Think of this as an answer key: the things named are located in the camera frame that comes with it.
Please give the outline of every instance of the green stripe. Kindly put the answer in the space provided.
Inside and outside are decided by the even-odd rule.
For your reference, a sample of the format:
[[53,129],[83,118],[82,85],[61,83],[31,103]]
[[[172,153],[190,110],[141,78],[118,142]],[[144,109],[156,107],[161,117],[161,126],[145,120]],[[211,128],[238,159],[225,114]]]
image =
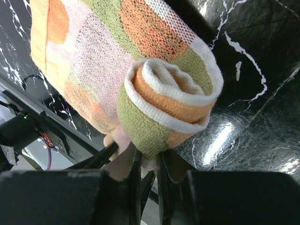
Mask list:
[[119,91],[117,111],[126,134],[144,156],[151,158],[167,150],[172,130],[142,113],[129,99],[124,85]]
[[82,0],[101,19],[112,37],[135,60],[144,58],[136,45],[130,41],[120,20],[121,0]]
[[206,95],[212,93],[212,83],[207,74],[206,66],[190,47],[181,56],[171,60],[170,63],[177,65],[183,72],[188,73]]

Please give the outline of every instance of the black marble surface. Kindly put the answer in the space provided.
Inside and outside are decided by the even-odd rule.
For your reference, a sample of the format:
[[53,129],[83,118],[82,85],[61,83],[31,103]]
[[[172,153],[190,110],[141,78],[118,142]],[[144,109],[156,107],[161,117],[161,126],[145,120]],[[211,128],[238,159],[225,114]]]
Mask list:
[[[300,2],[165,1],[209,45],[225,80],[207,129],[175,150],[199,170],[281,171],[300,181]],[[0,0],[0,73],[101,147],[103,135],[32,62],[30,24],[27,0]]]

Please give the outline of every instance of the towel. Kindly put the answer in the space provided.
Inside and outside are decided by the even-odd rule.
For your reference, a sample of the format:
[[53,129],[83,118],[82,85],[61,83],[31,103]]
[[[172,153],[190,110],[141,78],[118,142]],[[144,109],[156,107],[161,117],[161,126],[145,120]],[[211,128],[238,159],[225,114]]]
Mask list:
[[223,86],[163,0],[31,0],[31,56],[92,126],[153,159],[203,130]]

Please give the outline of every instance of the terry cloth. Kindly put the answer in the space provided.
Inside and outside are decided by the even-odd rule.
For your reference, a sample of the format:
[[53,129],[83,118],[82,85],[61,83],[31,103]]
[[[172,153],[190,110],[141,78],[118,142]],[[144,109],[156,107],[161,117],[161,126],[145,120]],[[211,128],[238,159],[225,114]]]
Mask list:
[[223,85],[220,70],[163,0],[30,6],[32,59],[97,130],[113,138],[120,125],[126,143],[152,157],[206,127]]

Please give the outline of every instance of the rolled towel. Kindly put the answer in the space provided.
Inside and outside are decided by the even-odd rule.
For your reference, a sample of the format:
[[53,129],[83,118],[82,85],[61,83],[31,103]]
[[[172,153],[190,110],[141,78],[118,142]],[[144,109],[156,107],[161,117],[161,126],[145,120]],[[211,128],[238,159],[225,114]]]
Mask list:
[[160,59],[143,59],[130,67],[119,91],[117,113],[145,157],[154,158],[207,127],[223,86],[220,73],[207,77],[195,83],[178,66]]

